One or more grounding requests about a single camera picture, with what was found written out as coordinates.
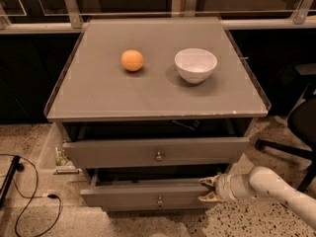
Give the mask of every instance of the drawer knob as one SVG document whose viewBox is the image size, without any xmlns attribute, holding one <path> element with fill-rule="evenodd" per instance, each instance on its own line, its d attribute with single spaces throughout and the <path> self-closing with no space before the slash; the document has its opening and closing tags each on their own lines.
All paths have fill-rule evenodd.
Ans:
<svg viewBox="0 0 316 237">
<path fill-rule="evenodd" d="M 158 209 L 161 209 L 162 208 L 162 205 L 164 204 L 164 202 L 162 201 L 162 198 L 161 197 L 158 197 Z"/>
<path fill-rule="evenodd" d="M 156 160 L 157 162 L 161 162 L 161 161 L 163 160 L 163 159 L 162 159 L 162 155 L 161 155 L 160 152 L 157 152 L 155 160 Z"/>
</svg>

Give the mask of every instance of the speckled terrazzo floor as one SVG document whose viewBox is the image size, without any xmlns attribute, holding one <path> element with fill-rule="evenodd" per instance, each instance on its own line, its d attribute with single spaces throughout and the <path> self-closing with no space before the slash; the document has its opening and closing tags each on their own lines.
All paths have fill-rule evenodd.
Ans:
<svg viewBox="0 0 316 237">
<path fill-rule="evenodd" d="M 50 124 L 0 125 L 0 153 L 19 154 L 36 164 L 50 128 Z M 273 149 L 259 152 L 254 148 L 259 137 L 304 147 L 281 118 L 260 118 L 251 131 L 251 143 L 230 173 L 244 174 L 254 166 L 266 166 L 297 187 L 309 162 Z M 10 158 L 0 157 L 0 176 L 9 165 Z M 25 164 L 25 168 L 16 173 L 15 180 L 21 192 L 29 196 L 35 174 L 30 165 Z M 273 201 L 218 203 L 205 212 L 106 214 L 98 207 L 86 206 L 81 199 L 80 190 L 88 187 L 82 174 L 56 176 L 49 171 L 39 172 L 37 194 L 55 193 L 63 201 L 58 222 L 44 236 L 316 236 L 297 216 Z M 316 181 L 307 193 L 316 198 Z M 0 236 L 15 236 L 16 219 L 27 202 L 12 185 L 0 210 Z M 39 234 L 51 224 L 57 211 L 56 200 L 35 199 L 21 217 L 20 234 Z"/>
</svg>

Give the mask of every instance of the top drawer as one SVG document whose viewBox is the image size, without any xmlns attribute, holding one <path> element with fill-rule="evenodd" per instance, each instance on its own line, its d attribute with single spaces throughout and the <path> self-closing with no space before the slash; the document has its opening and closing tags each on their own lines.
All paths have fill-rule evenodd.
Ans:
<svg viewBox="0 0 316 237">
<path fill-rule="evenodd" d="M 111 168 L 233 163 L 247 137 L 83 140 L 64 143 L 77 168 Z"/>
</svg>

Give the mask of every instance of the cord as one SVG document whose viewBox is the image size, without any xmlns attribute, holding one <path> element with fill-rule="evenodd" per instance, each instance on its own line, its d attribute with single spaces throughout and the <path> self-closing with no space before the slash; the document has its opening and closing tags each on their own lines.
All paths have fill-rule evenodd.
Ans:
<svg viewBox="0 0 316 237">
<path fill-rule="evenodd" d="M 10 157 L 14 157 L 14 156 L 16 156 L 16 155 L 13 155 L 13 154 L 0 154 L 0 156 L 10 156 Z M 26 211 L 26 209 L 28 208 L 28 206 L 30 205 L 30 203 L 32 202 L 32 200 L 33 200 L 34 198 L 43 198 L 43 197 L 36 197 L 36 196 L 35 196 L 35 194 L 36 194 L 36 192 L 37 192 L 37 190 L 38 190 L 38 185 L 39 185 L 39 173 L 38 173 L 37 167 L 36 167 L 31 161 L 29 161 L 28 159 L 26 159 L 26 158 L 24 158 L 24 157 L 22 157 L 22 156 L 20 156 L 20 158 L 23 159 L 23 160 L 25 160 L 26 162 L 30 163 L 30 164 L 32 165 L 32 167 L 34 168 L 34 170 L 35 170 L 35 172 L 36 172 L 36 187 L 35 187 L 35 189 L 34 189 L 32 195 L 31 195 L 30 197 L 26 197 L 26 196 L 22 195 L 22 193 L 20 192 L 20 190 L 18 189 L 18 187 L 17 187 L 17 185 L 16 185 L 16 182 L 14 181 L 14 179 L 12 179 L 12 180 L 13 180 L 13 183 L 14 183 L 14 185 L 15 185 L 15 187 L 16 187 L 18 193 L 21 195 L 21 197 L 22 197 L 22 198 L 29 198 L 29 199 L 30 199 L 29 202 L 27 203 L 27 205 L 26 205 L 26 206 L 23 208 L 23 210 L 20 212 L 20 214 L 19 214 L 19 216 L 18 216 L 18 218 L 17 218 L 17 220 L 16 220 L 16 223 L 15 223 L 14 230 L 15 230 L 15 233 L 16 233 L 16 235 L 17 235 L 18 237 L 22 237 L 22 236 L 20 235 L 19 231 L 18 231 L 18 224 L 19 224 L 19 221 L 20 221 L 21 216 L 22 216 L 23 213 Z M 46 232 L 48 232 L 48 231 L 56 224 L 56 222 L 58 221 L 59 216 L 60 216 L 60 214 L 61 214 L 62 201 L 61 201 L 60 197 L 57 196 L 57 195 L 48 195 L 47 197 L 48 197 L 48 198 L 51 198 L 51 199 L 58 199 L 58 200 L 59 200 L 58 214 L 57 214 L 57 217 L 56 217 L 56 219 L 54 220 L 54 222 L 53 222 L 45 231 L 43 231 L 42 233 L 40 233 L 40 234 L 38 234 L 38 235 L 35 235 L 34 237 L 40 237 L 40 236 L 42 236 L 43 234 L 45 234 Z"/>
</svg>

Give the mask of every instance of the black chair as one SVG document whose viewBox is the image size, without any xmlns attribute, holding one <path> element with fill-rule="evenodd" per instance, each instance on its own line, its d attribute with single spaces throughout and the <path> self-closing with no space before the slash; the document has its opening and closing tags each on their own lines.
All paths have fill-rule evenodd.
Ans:
<svg viewBox="0 0 316 237">
<path fill-rule="evenodd" d="M 311 151 L 262 139 L 258 139 L 256 142 L 258 150 L 263 150 L 266 146 L 269 146 L 288 154 L 311 160 L 311 164 L 307 168 L 307 175 L 298 187 L 298 190 L 301 192 L 305 192 L 316 177 L 316 96 L 312 95 L 314 90 L 310 89 L 308 94 L 305 93 L 304 95 L 306 101 L 296 107 L 288 116 L 287 125 L 291 132 L 311 148 Z"/>
</svg>

